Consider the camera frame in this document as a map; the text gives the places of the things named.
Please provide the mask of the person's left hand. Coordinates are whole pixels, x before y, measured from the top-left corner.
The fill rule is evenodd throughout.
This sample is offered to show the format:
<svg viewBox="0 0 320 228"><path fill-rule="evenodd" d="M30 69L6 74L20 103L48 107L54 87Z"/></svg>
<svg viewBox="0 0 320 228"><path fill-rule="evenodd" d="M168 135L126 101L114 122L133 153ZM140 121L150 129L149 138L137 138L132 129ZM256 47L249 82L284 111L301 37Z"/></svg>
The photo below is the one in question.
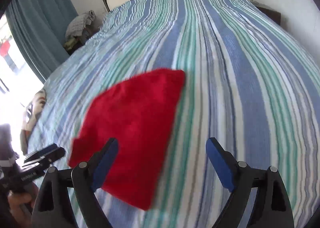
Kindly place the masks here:
<svg viewBox="0 0 320 228"><path fill-rule="evenodd" d="M10 206L10 213L19 227L31 227L31 217L21 209L21 206L24 204L31 204L31 207L34 207L35 199L32 198L31 194L27 192L14 193L13 191L10 191L8 194L8 203Z"/></svg>

